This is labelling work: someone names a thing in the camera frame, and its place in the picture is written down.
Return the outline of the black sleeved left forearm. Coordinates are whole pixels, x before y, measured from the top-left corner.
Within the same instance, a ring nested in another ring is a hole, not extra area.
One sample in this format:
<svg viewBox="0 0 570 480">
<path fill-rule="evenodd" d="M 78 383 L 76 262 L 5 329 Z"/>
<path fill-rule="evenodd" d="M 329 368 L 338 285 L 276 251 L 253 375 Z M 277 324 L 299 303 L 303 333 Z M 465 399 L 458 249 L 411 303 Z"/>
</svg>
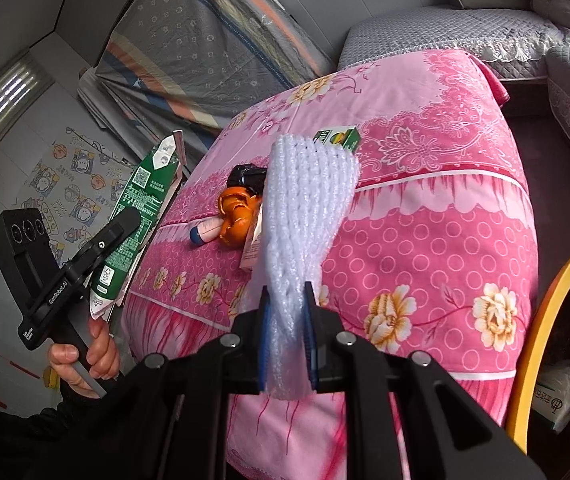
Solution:
<svg viewBox="0 0 570 480">
<path fill-rule="evenodd" d="M 38 414 L 0 411 L 0 479 L 155 479 L 169 422 L 159 389 L 121 385 L 87 399 L 63 388 Z"/>
</svg>

